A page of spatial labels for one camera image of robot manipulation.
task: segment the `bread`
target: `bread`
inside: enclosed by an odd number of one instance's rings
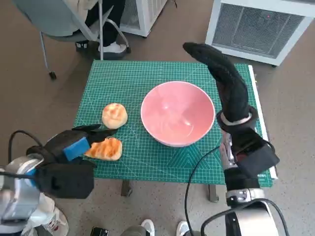
[[[106,138],[103,142],[92,143],[86,156],[106,161],[117,161],[123,152],[123,144],[115,138]]]
[[[126,124],[127,120],[127,111],[122,104],[111,103],[104,107],[102,121],[107,128],[118,129]]]

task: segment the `gray floor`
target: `gray floor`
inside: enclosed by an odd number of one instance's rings
[[[147,39],[128,35],[132,54],[127,60],[193,61],[182,49],[186,41],[204,42],[212,1],[169,2]],[[41,140],[72,126],[92,60],[77,54],[74,46],[47,39],[51,67],[58,79],[51,82],[42,60],[38,31],[14,8],[10,0],[0,1],[0,164],[6,164],[9,134],[19,128]],[[315,234],[315,24],[310,25],[278,68],[232,58],[254,66],[267,128],[277,154],[280,179],[267,196],[281,207],[291,235]],[[22,155],[32,143],[20,137],[14,156]],[[92,226],[109,229],[118,236],[126,227],[149,217],[156,235],[175,235],[184,219],[184,184],[134,182],[130,198],[120,197],[118,180],[97,179],[86,200],[56,200],[68,217],[69,235],[89,235]],[[189,215],[193,227],[223,209],[221,201],[211,204],[203,185],[193,185]],[[224,235],[222,220],[207,228],[209,236]]]

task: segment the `cutting mat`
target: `cutting mat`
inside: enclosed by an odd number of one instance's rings
[[[249,102],[256,107],[248,65],[236,68],[249,90]],[[95,177],[131,180],[187,182],[197,161],[220,144],[220,128],[215,122],[210,132],[197,143],[183,148],[167,147],[154,140],[145,130],[140,107],[145,95],[155,86],[167,81],[187,81],[206,91],[216,112],[221,109],[215,80],[205,65],[190,62],[164,61],[94,61],[75,126],[101,123],[102,109],[112,102],[121,103],[128,113],[128,122],[115,137],[123,142],[119,161],[91,159],[97,164]],[[257,132],[262,135],[260,122]],[[269,171],[259,176],[262,186],[271,186]],[[225,184],[217,150],[201,163],[192,182]]]

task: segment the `pink bowl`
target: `pink bowl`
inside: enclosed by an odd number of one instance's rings
[[[141,119],[146,130],[170,147],[191,145],[205,136],[215,121],[210,97],[181,81],[160,84],[143,99]]]

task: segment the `black cable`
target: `black cable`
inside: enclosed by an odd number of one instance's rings
[[[186,194],[185,194],[184,205],[185,205],[186,221],[187,221],[187,223],[188,223],[188,227],[189,227],[189,231],[190,231],[191,236],[194,236],[194,235],[193,235],[193,232],[192,232],[191,224],[190,224],[190,221],[189,221],[189,218],[188,218],[188,211],[187,211],[187,198],[188,198],[189,186],[190,186],[190,184],[191,184],[191,180],[192,180],[193,174],[195,173],[195,171],[196,171],[197,167],[199,166],[200,162],[201,162],[207,155],[209,155],[211,152],[217,150],[218,148],[219,148],[219,147],[215,147],[214,149],[212,149],[211,151],[209,151],[208,153],[206,153],[205,155],[203,155],[203,157],[200,158],[200,160],[199,160],[198,163],[196,164],[195,168],[193,169],[192,173],[190,174],[190,177],[189,177],[189,180],[188,180],[188,184],[187,184],[187,188],[186,188]]]
[[[24,130],[16,130],[14,131],[11,136],[10,136],[10,139],[9,139],[9,144],[8,144],[8,163],[10,163],[12,161],[12,142],[13,142],[13,139],[15,137],[15,135],[17,133],[22,133],[22,134],[26,134],[27,136],[31,137],[40,147],[43,147],[43,144],[40,142],[40,140],[35,137],[35,135],[27,132],[27,131],[24,131]]]
[[[231,208],[231,209],[229,209],[229,210],[225,210],[225,211],[222,211],[222,212],[220,212],[220,213],[218,213],[218,214],[216,214],[216,215],[214,215],[214,216],[211,216],[210,218],[208,218],[207,220],[205,220],[205,221],[203,222],[203,224],[201,225],[201,230],[200,230],[200,231],[201,231],[201,236],[205,236],[205,227],[206,227],[211,221],[213,221],[213,220],[215,220],[215,219],[217,219],[217,218],[219,218],[219,217],[221,217],[221,216],[225,216],[225,215],[227,215],[227,214],[230,214],[230,213],[236,212],[236,211],[238,211],[238,210],[244,209],[244,208],[248,207],[249,205],[251,205],[251,204],[253,204],[253,203],[256,203],[256,202],[267,202],[267,203],[271,204],[271,205],[277,210],[277,212],[278,212],[278,214],[279,214],[279,217],[280,217],[280,219],[281,219],[281,221],[282,221],[282,224],[283,224],[283,228],[284,228],[285,235],[286,235],[286,236],[289,236],[289,230],[288,230],[288,228],[287,228],[287,225],[286,225],[286,222],[285,222],[285,219],[284,219],[284,215],[281,213],[279,207],[278,207],[273,201],[271,201],[271,200],[269,200],[269,199],[265,199],[265,198],[256,198],[256,199],[254,199],[254,200],[251,200],[251,201],[248,202],[248,203],[243,203],[243,204],[241,204],[241,205],[239,205],[239,206],[237,206],[237,207],[235,207],[235,208]]]
[[[265,140],[266,141],[266,143],[270,146],[270,148],[272,149],[272,151],[274,152],[274,153],[276,153],[276,149],[275,149],[275,147],[271,144],[271,142],[269,142],[269,141],[267,141],[267,140]]]
[[[0,171],[0,176],[9,176],[12,178],[28,178],[28,179],[35,179],[34,176],[29,176],[29,175],[22,175],[22,174],[14,174],[10,172],[2,172]]]

